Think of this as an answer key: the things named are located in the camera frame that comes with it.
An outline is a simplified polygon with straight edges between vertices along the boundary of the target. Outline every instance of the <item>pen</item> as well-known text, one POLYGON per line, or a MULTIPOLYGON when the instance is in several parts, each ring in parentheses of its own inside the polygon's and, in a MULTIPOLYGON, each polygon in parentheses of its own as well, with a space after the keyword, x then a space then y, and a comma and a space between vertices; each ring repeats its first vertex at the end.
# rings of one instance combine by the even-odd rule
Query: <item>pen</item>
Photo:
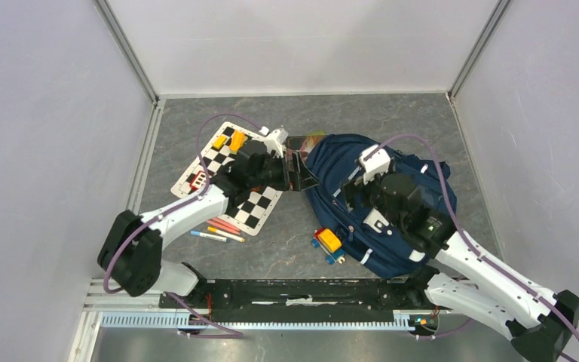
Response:
POLYGON ((192 234, 194 236, 200 236, 202 238, 222 241, 224 243, 227 243, 229 241, 227 238, 224 238, 222 236, 207 234, 206 232, 197 232, 196 230, 190 231, 190 234, 192 234))
POLYGON ((240 241, 241 243, 244 243, 244 242, 245 242, 245 238, 242 238, 242 237, 237 236, 237 235, 230 234, 230 233, 228 233, 228 232, 222 232, 222 231, 220 231, 220 230, 218 230, 218 229, 216 229, 216 228, 213 228, 213 227, 211 227, 211 226, 209 226, 209 227, 207 228, 207 230, 210 230, 211 232, 215 232, 215 233, 218 234, 218 235, 223 235, 223 236, 226 236, 227 238, 234 239, 234 240, 236 240, 236 241, 240 241))

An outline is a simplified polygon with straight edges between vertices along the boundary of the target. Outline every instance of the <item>gray tabletop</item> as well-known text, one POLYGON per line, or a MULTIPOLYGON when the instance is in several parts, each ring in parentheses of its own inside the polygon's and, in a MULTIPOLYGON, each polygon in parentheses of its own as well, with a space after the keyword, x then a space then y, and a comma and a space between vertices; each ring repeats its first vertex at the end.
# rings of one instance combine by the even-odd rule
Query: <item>gray tabletop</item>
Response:
MULTIPOLYGON (((396 133, 428 139, 452 168, 449 183, 458 196, 458 218, 478 242, 498 255, 492 230, 476 186, 458 125, 443 94, 377 94, 303 97, 247 97, 168 100, 150 164, 141 212, 176 200, 170 188, 195 157, 200 123, 219 112, 238 112, 270 129, 283 125, 290 135, 316 130, 358 133, 382 141, 396 133)), ((202 133, 205 144, 227 119, 216 119, 202 133)), ((235 118, 229 119, 246 126, 235 118)), ((416 141, 391 145, 426 158, 416 141)), ((320 226, 303 193, 285 192, 260 233, 245 243, 223 244, 191 235, 175 240, 164 252, 173 262, 188 262, 208 278, 374 278, 348 258, 328 265, 321 250, 310 246, 320 226)))

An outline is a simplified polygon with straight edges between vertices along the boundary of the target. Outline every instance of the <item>white wall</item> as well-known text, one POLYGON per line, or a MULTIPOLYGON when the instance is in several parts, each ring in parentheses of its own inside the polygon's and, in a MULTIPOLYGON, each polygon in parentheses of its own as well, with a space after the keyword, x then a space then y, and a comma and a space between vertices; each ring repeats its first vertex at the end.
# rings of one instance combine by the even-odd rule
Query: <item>white wall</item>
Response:
POLYGON ((495 0, 109 0, 160 94, 446 91, 495 0))
POLYGON ((458 114, 506 260, 579 295, 579 3, 513 2, 458 114))
POLYGON ((66 359, 148 118, 92 2, 0 2, 0 361, 66 359))

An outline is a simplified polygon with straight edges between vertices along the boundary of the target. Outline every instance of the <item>yellow block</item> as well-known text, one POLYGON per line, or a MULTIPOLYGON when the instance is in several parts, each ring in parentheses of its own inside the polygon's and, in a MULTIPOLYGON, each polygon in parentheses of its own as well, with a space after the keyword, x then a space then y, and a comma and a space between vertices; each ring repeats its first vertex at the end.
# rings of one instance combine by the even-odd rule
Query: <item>yellow block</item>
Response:
POLYGON ((222 134, 219 136, 219 138, 216 139, 216 141, 214 141, 214 144, 212 144, 212 147, 215 149, 221 149, 221 147, 223 147, 223 145, 225 145, 225 142, 228 140, 228 137, 225 134, 222 134))
POLYGON ((327 251, 330 253, 334 253, 338 249, 340 249, 343 244, 341 241, 334 235, 332 230, 325 229, 323 230, 318 236, 318 240, 325 246, 327 251))
POLYGON ((236 152, 245 142, 245 133, 235 130, 231 135, 230 151, 236 152))

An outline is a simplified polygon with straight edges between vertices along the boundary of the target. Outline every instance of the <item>black and white checkerboard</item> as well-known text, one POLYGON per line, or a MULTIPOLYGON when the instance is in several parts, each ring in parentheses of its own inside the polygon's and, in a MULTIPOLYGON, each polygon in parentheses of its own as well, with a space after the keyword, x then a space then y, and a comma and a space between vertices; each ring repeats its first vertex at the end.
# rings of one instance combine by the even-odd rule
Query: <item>black and white checkerboard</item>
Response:
MULTIPOLYGON (((234 130, 244 132, 250 139, 260 140, 262 138, 262 136, 257 133, 253 133, 231 122, 223 123, 210 141, 203 147, 203 150, 201 150, 210 177, 214 176, 222 165, 234 160, 229 149, 231 135, 234 133, 234 130), (222 134, 230 137, 229 140, 225 142, 221 149, 214 149, 212 144, 214 144, 214 141, 222 134)), ((203 168, 198 162, 198 158, 195 158, 179 180, 172 186, 171 192, 179 198, 187 197, 192 192, 190 182, 192 182, 196 174, 202 170, 203 168)), ((274 206, 276 206, 281 194, 282 192, 276 191, 271 187, 267 187, 260 192, 251 192, 250 198, 247 201, 237 207, 228 209, 225 215, 220 216, 220 219, 229 222, 249 235, 257 235, 271 211, 274 209, 274 206)))

